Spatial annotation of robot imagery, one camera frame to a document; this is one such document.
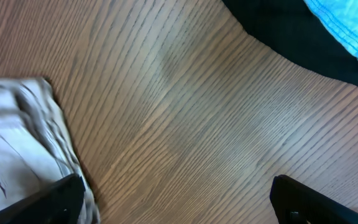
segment white cloth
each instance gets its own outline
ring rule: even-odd
[[[86,188],[78,223],[100,223],[61,109],[43,79],[0,80],[0,210],[77,173]]]

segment light blue fabric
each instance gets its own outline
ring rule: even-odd
[[[358,58],[358,0],[304,0],[325,28]]]

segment folded clothing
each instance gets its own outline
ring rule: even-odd
[[[246,32],[290,61],[358,86],[358,60],[303,0],[223,0]]]
[[[69,174],[80,175],[86,189],[78,223],[100,223],[50,85],[0,80],[0,210]]]
[[[328,32],[358,59],[358,0],[304,0]]]

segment black cloth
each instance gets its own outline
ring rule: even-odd
[[[246,32],[290,61],[358,86],[358,61],[303,0],[223,0]]]

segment wooden surface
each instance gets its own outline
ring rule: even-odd
[[[276,223],[287,174],[358,211],[358,88],[219,0],[0,0],[0,77],[51,79],[104,223]]]

